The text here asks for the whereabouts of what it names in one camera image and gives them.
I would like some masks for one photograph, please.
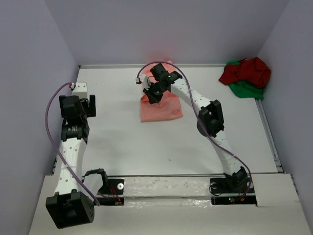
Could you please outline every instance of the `red and green cloth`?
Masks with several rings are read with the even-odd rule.
[[[228,85],[239,98],[263,99],[264,88],[270,77],[270,69],[258,57],[230,61],[219,81]]]

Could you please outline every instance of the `cable clip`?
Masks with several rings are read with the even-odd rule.
[[[192,92],[193,90],[194,90],[193,88],[188,89],[186,94],[190,94],[190,92]]]
[[[73,91],[76,87],[76,84],[72,82],[72,84],[69,84],[68,87],[71,89],[71,91]]]
[[[137,77],[137,78],[136,78],[136,84],[141,84],[141,83],[142,83],[142,82],[141,82],[140,78]]]

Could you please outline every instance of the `wire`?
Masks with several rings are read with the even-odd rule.
[[[104,194],[102,194],[102,193],[100,193],[100,192],[98,192],[98,195],[100,195],[100,196],[103,197],[103,198],[112,199],[111,197],[108,197],[108,196],[106,196],[106,195],[104,195]]]
[[[244,187],[244,191],[245,191],[245,197],[241,199],[242,201],[244,201],[246,198],[246,188],[245,187]]]
[[[119,198],[119,196],[117,195],[117,193],[116,193],[116,191],[115,191],[115,189],[114,189],[113,185],[111,185],[111,188],[113,189],[113,191],[114,191],[114,193],[115,193],[115,195],[116,195],[117,199],[118,199],[119,201],[121,201],[121,199],[120,199],[120,198]]]
[[[149,77],[147,78],[147,84],[148,84],[148,86],[150,86],[151,83],[153,83],[153,82],[150,81],[150,79],[149,79],[150,77],[153,77],[153,76],[149,76]]]
[[[63,157],[62,153],[60,152],[57,144],[55,143],[55,141],[53,140],[50,130],[49,130],[49,126],[48,126],[48,113],[49,113],[49,109],[51,106],[51,103],[53,101],[53,99],[55,98],[55,96],[60,92],[60,90],[63,87],[66,87],[67,85],[71,85],[71,82],[67,82],[65,84],[63,84],[59,89],[57,89],[57,91],[53,94],[53,96],[51,97],[51,99],[48,102],[47,108],[45,110],[45,130],[47,131],[47,135],[49,137],[49,140],[53,146],[53,148],[55,149],[55,151],[57,151],[58,155],[60,156],[63,164],[66,166],[66,168],[68,169],[68,171],[71,173],[71,175],[74,177],[74,179],[77,181],[77,183],[93,198],[94,202],[96,203],[97,206],[100,206],[100,203],[97,199],[97,197],[83,184],[83,182],[79,179],[79,177],[75,174],[75,172],[73,171],[73,169],[67,164],[67,161],[65,160],[65,158]]]
[[[210,192],[213,196],[218,197],[218,196],[221,196],[221,195],[222,195],[222,193],[220,193],[219,195],[212,193],[211,188],[212,188],[212,185],[209,186],[209,192]]]
[[[173,66],[175,69],[177,69],[177,70],[180,72],[180,74],[183,76],[183,78],[184,78],[184,80],[185,80],[185,82],[186,82],[186,84],[187,84],[188,90],[189,90],[189,95],[190,95],[190,101],[191,101],[192,109],[194,110],[195,116],[196,116],[198,122],[200,123],[200,126],[202,127],[202,129],[203,129],[204,133],[206,134],[206,136],[209,138],[209,140],[211,141],[211,143],[213,143],[215,146],[217,146],[217,147],[220,148],[221,150],[225,151],[226,153],[228,153],[229,155],[231,155],[231,156],[234,157],[235,159],[237,159],[237,160],[238,160],[242,165],[244,165],[245,168],[248,170],[249,176],[250,176],[248,189],[247,189],[247,191],[246,191],[239,199],[243,198],[244,196],[246,196],[246,194],[247,194],[248,191],[250,190],[250,186],[251,186],[251,183],[252,183],[251,171],[250,171],[249,167],[248,167],[240,158],[238,158],[238,157],[237,157],[234,153],[232,153],[231,151],[229,151],[229,150],[225,149],[224,147],[220,146],[218,143],[215,142],[215,140],[213,139],[213,137],[211,137],[211,136],[208,134],[204,123],[202,122],[202,120],[200,119],[199,115],[197,114],[197,110],[196,110],[196,107],[195,107],[195,103],[194,103],[194,100],[193,100],[193,98],[192,98],[191,87],[190,87],[189,81],[188,81],[186,75],[183,73],[183,71],[182,71],[180,68],[178,68],[176,65],[172,64],[172,63],[165,62],[165,61],[153,61],[153,62],[147,63],[146,65],[144,65],[144,66],[139,70],[139,72],[138,72],[138,74],[137,74],[137,78],[139,78],[139,75],[140,75],[141,71],[142,71],[145,67],[147,67],[147,66],[149,66],[149,65],[151,65],[151,64],[158,64],[158,63],[171,65],[171,66]]]
[[[241,191],[239,191],[238,196],[236,197],[236,199],[239,198],[240,194],[241,194]]]
[[[113,200],[116,202],[115,197],[114,197],[114,193],[113,193],[113,191],[112,191],[112,188],[111,188],[111,187],[109,187],[109,189],[110,189],[111,194],[112,194],[112,196],[113,196]]]

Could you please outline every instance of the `pink cloth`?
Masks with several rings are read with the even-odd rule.
[[[142,71],[143,74],[147,76],[152,76],[150,69],[155,66],[155,64],[149,65]],[[168,72],[175,71],[173,66],[168,64],[163,64]],[[156,82],[153,77],[150,77],[151,82]],[[147,95],[143,95],[140,99],[140,121],[164,121],[173,120],[182,117],[182,111],[180,106],[179,97],[169,91],[163,93],[162,100],[159,103],[150,104]]]

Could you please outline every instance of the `white base platform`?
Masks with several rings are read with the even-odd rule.
[[[45,178],[30,235],[311,234],[290,175],[286,174],[253,176],[258,206],[212,206],[209,198],[181,198],[210,196],[203,184],[209,177],[174,177],[174,181],[172,177],[127,177],[124,206],[95,207],[92,224],[61,230],[45,208],[45,199],[53,195],[58,177]],[[138,196],[152,198],[133,199]]]
[[[183,101],[182,118],[140,122],[138,70],[80,69],[77,81],[87,82],[97,106],[97,116],[88,119],[83,173],[95,168],[104,168],[108,175],[223,173],[213,146],[197,131],[196,117]],[[228,141],[251,172],[277,172],[255,100],[237,98],[220,83],[223,68],[182,70],[195,90],[221,102]]]

